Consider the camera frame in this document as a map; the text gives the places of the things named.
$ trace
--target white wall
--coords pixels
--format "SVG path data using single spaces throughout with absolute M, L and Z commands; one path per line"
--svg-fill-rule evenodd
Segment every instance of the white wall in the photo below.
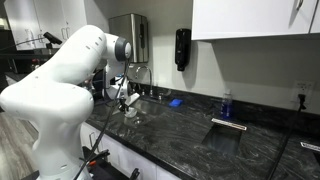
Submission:
M 193 42 L 190 64 L 185 72 L 178 72 L 174 64 L 175 31 L 191 29 L 193 1 L 118 0 L 117 3 L 112 16 L 137 13 L 148 18 L 147 65 L 154 73 L 156 86 L 218 97 L 230 88 L 234 99 L 293 109 L 296 107 L 289 99 L 294 80 L 320 83 L 320 40 L 279 37 Z M 131 77 L 135 68 L 130 70 Z M 145 74 L 142 82 L 148 83 L 148 79 Z M 308 111 L 320 114 L 318 84 Z
M 4 26 L 4 29 L 9 29 L 7 13 L 3 3 L 4 0 L 0 0 L 0 25 Z

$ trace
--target stainless steel appliance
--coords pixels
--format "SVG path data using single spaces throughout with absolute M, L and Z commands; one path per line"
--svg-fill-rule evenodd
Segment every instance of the stainless steel appliance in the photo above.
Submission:
M 131 63 L 149 61 L 148 21 L 138 14 L 127 14 L 109 19 L 110 33 L 126 38 L 132 45 Z

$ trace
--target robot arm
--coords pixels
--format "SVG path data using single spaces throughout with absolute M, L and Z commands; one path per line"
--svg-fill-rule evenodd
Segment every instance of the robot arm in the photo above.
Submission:
M 93 110 L 93 98 L 76 85 L 91 75 L 100 59 L 108 60 L 108 83 L 112 76 L 123 72 L 124 61 L 130 55 L 131 46 L 124 39 L 105 34 L 95 26 L 84 26 L 50 61 L 2 91 L 0 105 L 4 111 L 39 127 L 33 145 L 39 180 L 70 180 L 79 171 L 79 157 L 83 158 L 80 128 Z M 91 177 L 83 170 L 78 179 Z

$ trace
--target wire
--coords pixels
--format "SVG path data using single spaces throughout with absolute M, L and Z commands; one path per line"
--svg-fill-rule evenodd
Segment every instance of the wire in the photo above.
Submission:
M 21 42 L 21 43 L 15 44 L 15 45 L 11 45 L 11 46 L 8 46 L 8 47 L 5 47 L 5 48 L 2 48 L 2 49 L 0 49 L 0 51 L 6 50 L 6 49 L 9 49 L 9 48 L 12 48 L 12 47 L 19 46 L 20 44 L 28 43 L 28 42 L 31 42 L 31 41 L 37 41 L 37 40 L 41 40 L 41 39 L 45 39 L 45 38 L 38 38 L 38 39 L 31 39 L 31 40 L 28 40 L 28 41 L 24 41 L 24 42 Z
M 299 109 L 298 109 L 298 111 L 296 112 L 296 116 L 295 116 L 295 118 L 293 119 L 293 121 L 292 121 L 292 123 L 291 123 L 291 125 L 290 125 L 290 128 L 289 128 L 288 133 L 286 134 L 284 140 L 282 141 L 282 142 L 283 142 L 283 143 L 282 143 L 282 146 L 281 146 L 281 148 L 280 148 L 280 150 L 279 150 L 279 153 L 278 153 L 278 156 L 277 156 L 275 162 L 273 163 L 273 166 L 271 167 L 269 176 L 268 176 L 268 178 L 267 178 L 268 180 L 271 180 L 271 179 L 272 179 L 273 174 L 275 173 L 275 171 L 276 171 L 276 169 L 277 169 L 277 167 L 278 167 L 279 161 L 281 160 L 281 157 L 282 157 L 282 155 L 283 155 L 283 152 L 284 152 L 284 150 L 286 149 L 287 144 L 288 144 L 288 141 L 289 141 L 289 138 L 290 138 L 290 136 L 291 136 L 291 134 L 292 134 L 294 125 L 295 125 L 296 121 L 299 119 L 301 110 L 306 109 L 306 107 L 303 105 L 303 103 L 305 102 L 305 95 L 299 94 L 298 97 L 299 97 L 299 99 L 300 99 Z
M 127 76 L 128 69 L 129 69 L 129 65 L 130 65 L 130 61 L 129 61 L 129 59 L 127 59 L 127 60 L 125 61 L 124 76 Z M 106 128 L 107 128 L 107 125 L 108 125 L 110 116 L 111 116 L 111 114 L 113 113 L 114 108 L 115 108 L 116 105 L 117 105 L 117 97 L 118 97 L 118 95 L 119 95 L 119 93 L 120 93 L 121 87 L 122 87 L 123 84 L 124 84 L 124 80 L 125 80 L 125 78 L 123 78 L 122 81 L 121 81 L 121 84 L 120 84 L 120 86 L 119 86 L 119 88 L 118 88 L 118 91 L 117 91 L 117 93 L 116 93 L 116 95 L 115 95 L 115 97 L 114 97 L 114 99 L 113 99 L 113 105 L 111 106 L 111 111 L 109 111 L 109 113 L 108 113 L 107 120 L 105 121 L 105 123 L 104 123 L 104 125 L 103 125 L 103 127 L 102 127 L 102 130 L 101 130 L 101 132 L 100 132 L 100 134 L 99 134 L 99 136 L 98 136 L 98 139 L 96 140 L 96 142 L 94 143 L 94 145 L 93 145 L 93 147 L 92 147 L 92 149 L 91 149 L 90 155 L 89 155 L 88 158 L 86 158 L 86 160 L 83 162 L 83 164 L 82 164 L 81 167 L 80 167 L 79 172 L 76 174 L 76 176 L 73 178 L 73 180 L 77 180 L 77 178 L 78 178 L 79 175 L 81 174 L 82 170 L 86 167 L 88 161 L 94 156 L 94 151 L 97 149 L 97 147 L 98 147 L 98 145 L 99 145 L 99 143 L 100 143 L 100 141 L 101 141 L 101 139 L 102 139 L 102 136 L 103 136 L 103 134 L 104 134 L 104 131 L 105 131 Z

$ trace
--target soap bottle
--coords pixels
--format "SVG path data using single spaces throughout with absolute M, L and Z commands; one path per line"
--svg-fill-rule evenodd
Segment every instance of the soap bottle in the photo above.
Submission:
M 223 94 L 222 103 L 221 103 L 221 118 L 230 119 L 232 116 L 232 96 L 231 90 L 227 89 Z

